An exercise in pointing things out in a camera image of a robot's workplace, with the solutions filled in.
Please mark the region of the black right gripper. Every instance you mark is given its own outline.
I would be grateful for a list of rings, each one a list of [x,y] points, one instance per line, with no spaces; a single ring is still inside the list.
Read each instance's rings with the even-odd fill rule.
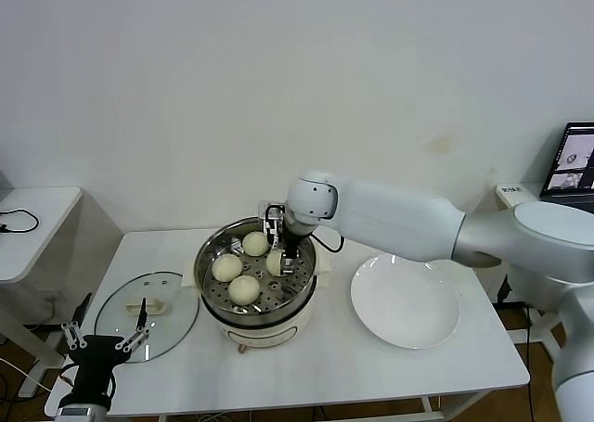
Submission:
[[[277,249],[279,242],[278,217],[264,218],[264,233],[270,249]],[[312,226],[300,223],[291,217],[284,217],[282,224],[282,243],[279,267],[280,275],[293,275],[297,269],[297,252],[301,241],[312,234]]]

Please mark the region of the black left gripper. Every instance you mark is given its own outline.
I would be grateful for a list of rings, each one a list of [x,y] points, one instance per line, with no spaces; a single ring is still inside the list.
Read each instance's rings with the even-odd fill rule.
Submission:
[[[71,392],[66,395],[66,404],[111,406],[115,394],[113,369],[126,363],[130,352],[149,337],[147,299],[141,301],[135,332],[124,339],[119,336],[84,336],[81,323],[91,298],[92,293],[87,293],[75,308],[71,320],[60,325],[70,350],[69,356],[77,366]]]

